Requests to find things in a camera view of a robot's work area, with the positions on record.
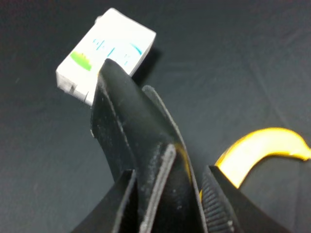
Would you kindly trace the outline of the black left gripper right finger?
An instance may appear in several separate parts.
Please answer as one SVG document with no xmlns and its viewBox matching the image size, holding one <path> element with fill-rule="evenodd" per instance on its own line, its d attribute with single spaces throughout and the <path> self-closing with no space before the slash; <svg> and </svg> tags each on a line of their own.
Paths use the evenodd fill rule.
<svg viewBox="0 0 311 233">
<path fill-rule="evenodd" d="M 288 233 L 253 204 L 216 166 L 206 166 L 202 207 L 209 233 Z"/>
</svg>

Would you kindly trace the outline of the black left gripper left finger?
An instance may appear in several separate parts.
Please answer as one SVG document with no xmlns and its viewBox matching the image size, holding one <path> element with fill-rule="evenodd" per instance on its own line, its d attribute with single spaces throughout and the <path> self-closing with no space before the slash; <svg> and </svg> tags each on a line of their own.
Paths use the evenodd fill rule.
<svg viewBox="0 0 311 233">
<path fill-rule="evenodd" d="M 135 233 L 136 173 L 125 170 L 74 233 Z"/>
</svg>

